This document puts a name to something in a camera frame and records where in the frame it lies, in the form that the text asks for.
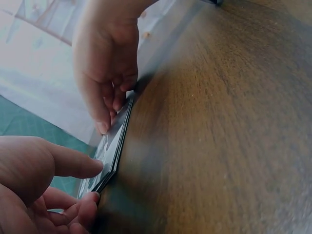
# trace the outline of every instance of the card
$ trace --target card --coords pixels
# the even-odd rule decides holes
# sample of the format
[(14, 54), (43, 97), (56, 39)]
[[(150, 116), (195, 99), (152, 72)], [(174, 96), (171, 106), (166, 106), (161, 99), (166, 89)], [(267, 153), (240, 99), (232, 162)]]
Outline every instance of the card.
[(126, 117), (124, 119), (124, 124), (123, 124), (123, 127), (122, 127), (122, 130), (121, 130), (121, 135), (119, 137), (119, 141), (118, 141), (118, 146), (117, 146), (117, 150), (115, 152), (115, 155), (114, 155), (114, 161), (112, 163), (112, 167), (111, 167), (111, 173), (109, 175), (109, 178), (108, 179), (103, 179), (95, 188), (93, 191), (96, 191), (98, 193), (102, 192), (102, 190), (105, 188), (106, 184), (108, 183), (109, 179), (116, 173), (117, 171), (117, 165), (119, 163), (119, 158), (120, 158), (120, 154), (121, 154), (121, 149), (122, 149), (122, 145), (123, 145), (123, 142), (124, 142), (124, 137), (125, 137), (125, 134), (126, 134), (126, 128), (128, 126), (128, 122), (129, 122), (129, 116), (130, 116), (130, 112), (131, 112), (131, 108), (132, 108), (132, 105), (133, 105), (133, 100), (131, 99), (130, 102), (129, 102), (129, 106), (127, 108), (127, 113), (126, 113)]
[(115, 123), (108, 134), (104, 135), (95, 153), (95, 159), (104, 164), (102, 172), (94, 178), (84, 179), (81, 182), (78, 198), (90, 191), (100, 192), (109, 179), (115, 174), (123, 145), (126, 127), (128, 126), (133, 98), (129, 97), (125, 106), (116, 116)]

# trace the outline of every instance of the fingernail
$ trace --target fingernail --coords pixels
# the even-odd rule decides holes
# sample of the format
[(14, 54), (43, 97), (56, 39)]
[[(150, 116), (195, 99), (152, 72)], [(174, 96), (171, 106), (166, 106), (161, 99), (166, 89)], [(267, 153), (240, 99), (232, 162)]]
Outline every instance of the fingernail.
[(96, 162), (96, 164), (98, 164), (100, 167), (103, 167), (103, 162), (101, 160), (98, 159), (94, 159), (94, 161)]
[(101, 132), (101, 134), (106, 134), (108, 129), (109, 129), (107, 124), (101, 123), (101, 122), (97, 123), (97, 127), (98, 127), (99, 131)]

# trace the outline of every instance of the hand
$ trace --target hand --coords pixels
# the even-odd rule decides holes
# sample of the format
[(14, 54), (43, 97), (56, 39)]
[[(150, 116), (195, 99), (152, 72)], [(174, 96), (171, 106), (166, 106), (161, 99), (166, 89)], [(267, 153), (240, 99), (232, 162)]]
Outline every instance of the hand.
[(88, 1), (73, 42), (78, 87), (105, 134), (137, 81), (137, 18), (154, 0)]
[(77, 200), (49, 185), (53, 176), (94, 177), (102, 162), (29, 136), (0, 136), (0, 155), (0, 233), (88, 233), (99, 195)]

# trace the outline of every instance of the finger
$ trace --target finger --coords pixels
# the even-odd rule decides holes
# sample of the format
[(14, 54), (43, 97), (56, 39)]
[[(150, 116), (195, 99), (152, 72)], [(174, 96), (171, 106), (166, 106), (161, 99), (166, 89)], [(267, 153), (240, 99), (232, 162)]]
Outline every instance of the finger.
[(123, 92), (133, 90), (136, 83), (137, 83), (137, 74), (124, 77), (123, 82), (120, 85), (120, 90)]
[(43, 199), (45, 202), (45, 206), (48, 210), (66, 210), (78, 202), (78, 199), (74, 198), (73, 196), (70, 196), (63, 191), (52, 187), (47, 188), (47, 190), (43, 194)]
[(80, 91), (86, 102), (87, 109), (101, 133), (105, 134), (111, 126), (111, 119), (103, 99), (103, 87), (100, 83), (88, 77), (83, 78), (81, 83)]
[(70, 234), (89, 234), (89, 232), (79, 223), (70, 226)]
[(126, 93), (121, 91), (119, 87), (115, 87), (115, 98), (113, 102), (113, 109), (115, 111), (121, 110), (126, 100)]
[(109, 111), (113, 110), (114, 88), (111, 81), (102, 87), (104, 103)]
[(90, 228), (96, 218), (99, 194), (88, 193), (82, 200), (77, 217), (71, 223), (80, 223), (85, 228)]
[[(85, 212), (87, 215), (93, 214), (93, 204), (97, 203), (99, 200), (98, 193), (87, 193), (77, 204), (71, 206), (67, 210), (64, 210), (62, 213), (49, 212), (50, 220), (55, 226), (68, 225), (70, 223), (79, 222), (78, 215), (80, 214), (80, 208), (83, 206), (82, 213)], [(89, 205), (91, 208), (85, 208), (85, 204)]]
[(73, 176), (92, 178), (103, 169), (103, 163), (75, 150), (46, 142), (46, 147), (53, 156), (55, 176)]
[(70, 234), (69, 228), (66, 225), (56, 227), (57, 234)]

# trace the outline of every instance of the brown wooden surface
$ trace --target brown wooden surface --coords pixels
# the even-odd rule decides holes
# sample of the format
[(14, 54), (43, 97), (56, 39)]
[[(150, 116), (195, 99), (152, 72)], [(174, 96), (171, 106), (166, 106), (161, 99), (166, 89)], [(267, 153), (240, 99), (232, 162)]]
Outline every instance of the brown wooden surface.
[(312, 6), (299, 2), (177, 1), (139, 53), (94, 233), (312, 233)]

